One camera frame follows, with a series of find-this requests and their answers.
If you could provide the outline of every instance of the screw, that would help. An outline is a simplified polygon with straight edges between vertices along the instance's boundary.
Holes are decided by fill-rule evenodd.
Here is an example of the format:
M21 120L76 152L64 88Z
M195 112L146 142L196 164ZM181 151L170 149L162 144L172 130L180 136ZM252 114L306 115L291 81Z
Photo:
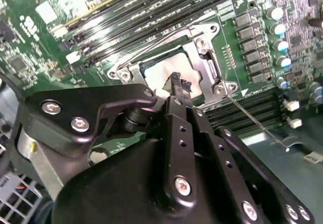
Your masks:
M201 38L197 39L197 40L196 40L196 46L197 46L198 48L205 47L205 41L204 41L203 39L201 39Z
M200 117L202 117L202 116L203 116L203 112L202 112L201 110L199 110L199 109L197 109L197 110L196 110L196 113L197 113Z
M175 187L181 195L187 196L191 193L191 186L184 178L177 177L175 179Z
M145 95L147 95L149 97L152 97L153 96L153 94L148 89L145 89L143 92L144 92Z
M243 207L244 212L247 214L247 216L251 220L258 219L257 212L250 203L248 203L247 201L244 201L244 202L242 202L242 207Z
M286 205L286 210L294 220L298 220L298 215L296 211L294 211L294 209L290 205Z
M231 132L229 132L227 129L224 129L224 133L225 133L228 137L231 137Z
M50 115L56 115L62 111L60 105L55 102L46 102L42 104L41 109Z
M305 220L310 220L309 214L306 212L306 210L303 207L299 206L298 209Z
M71 127L77 132L86 132L90 128L90 124L82 117L75 117L71 121Z

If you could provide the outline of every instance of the surface-mount component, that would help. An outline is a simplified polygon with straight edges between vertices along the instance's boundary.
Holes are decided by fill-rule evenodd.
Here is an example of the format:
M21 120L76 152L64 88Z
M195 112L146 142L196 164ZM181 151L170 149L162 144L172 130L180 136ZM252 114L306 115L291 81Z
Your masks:
M246 14L243 14L241 16L234 18L234 22L235 22L236 27L242 27L242 26L249 25L251 22L251 19L250 19L249 14L246 13Z
M284 68L288 68L291 65L292 61L285 57L285 56L280 56L279 58L277 58L276 60L276 64L280 67Z
M244 58L247 61L247 63L252 63L252 62L257 61L259 59L259 52L253 51L252 53L246 54L244 56Z
M250 26L245 29L242 29L238 31L238 35L240 39L246 39L248 37L251 37L254 35L253 28Z
M252 77L251 77L251 81L252 81L254 84L265 81L264 74L263 74L263 73L260 73L260 74L256 74L256 75L252 76Z
M270 33L273 35L281 36L286 32L286 26L284 24L275 23L270 28Z
M241 44L241 48L243 51L251 51L257 48L257 43L255 39L251 39L249 41L243 42Z
M262 63L255 63L248 65L248 70L250 73L257 73L262 70Z
M6 42L12 42L15 34L4 20L0 20L0 39Z
M9 61L9 64L16 70L16 72L27 68L27 64L21 59L21 57L17 57Z
M291 46L297 46L302 42L302 36L296 35L291 37Z
M283 17L284 11L280 7L272 7L267 11L266 15L269 19L279 21Z

